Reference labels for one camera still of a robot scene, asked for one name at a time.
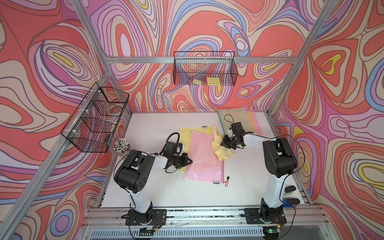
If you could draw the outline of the yellow microfiber cloth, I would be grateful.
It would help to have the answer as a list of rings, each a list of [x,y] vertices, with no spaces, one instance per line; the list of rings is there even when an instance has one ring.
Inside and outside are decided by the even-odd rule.
[[[212,134],[214,137],[214,141],[211,142],[212,150],[214,154],[218,157],[219,161],[226,161],[231,159],[235,153],[225,148],[221,145],[223,142],[224,136],[220,134],[218,128],[215,125],[212,125]]]

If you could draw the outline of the clear mesh document bag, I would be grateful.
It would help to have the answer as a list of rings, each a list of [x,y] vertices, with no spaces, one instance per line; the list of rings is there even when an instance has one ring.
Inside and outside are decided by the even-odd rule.
[[[240,122],[245,132],[253,132],[253,128],[248,118],[245,109],[229,109],[229,110],[218,110],[218,115],[222,124],[222,128],[225,134],[227,134],[232,123]]]

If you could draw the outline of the pink mesh document bag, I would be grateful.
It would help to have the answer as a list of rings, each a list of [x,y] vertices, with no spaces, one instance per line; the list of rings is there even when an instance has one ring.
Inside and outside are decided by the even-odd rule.
[[[258,118],[258,113],[254,112],[253,113],[253,119],[254,119],[254,125],[255,125],[255,130],[257,135],[264,135],[262,126],[260,124],[259,118]]]

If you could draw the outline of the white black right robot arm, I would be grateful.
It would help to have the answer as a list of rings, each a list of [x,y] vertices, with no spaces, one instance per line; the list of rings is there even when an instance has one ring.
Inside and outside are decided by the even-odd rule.
[[[286,180],[295,172],[298,161],[289,141],[284,137],[268,138],[246,132],[242,123],[231,124],[221,146],[227,149],[262,147],[266,169],[269,172],[267,192],[261,200],[260,216],[267,219],[283,211]]]

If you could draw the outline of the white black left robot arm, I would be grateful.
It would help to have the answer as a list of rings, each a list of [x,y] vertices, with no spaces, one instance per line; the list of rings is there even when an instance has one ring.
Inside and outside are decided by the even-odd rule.
[[[145,190],[151,171],[159,169],[171,174],[192,163],[193,160],[183,152],[180,143],[166,143],[159,153],[153,154],[132,150],[116,170],[114,181],[129,193],[134,204],[133,211],[145,215],[153,207]]]

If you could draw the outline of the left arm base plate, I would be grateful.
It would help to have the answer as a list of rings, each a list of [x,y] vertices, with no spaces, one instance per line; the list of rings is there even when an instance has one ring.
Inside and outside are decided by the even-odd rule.
[[[149,209],[144,214],[129,210],[123,217],[125,217],[126,226],[163,226],[167,221],[167,210]]]

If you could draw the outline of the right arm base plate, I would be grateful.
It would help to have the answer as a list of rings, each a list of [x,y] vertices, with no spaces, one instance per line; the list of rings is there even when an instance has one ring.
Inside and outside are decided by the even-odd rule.
[[[247,208],[244,209],[244,214],[241,215],[246,218],[249,225],[285,225],[287,219],[282,208],[267,209],[267,208]]]

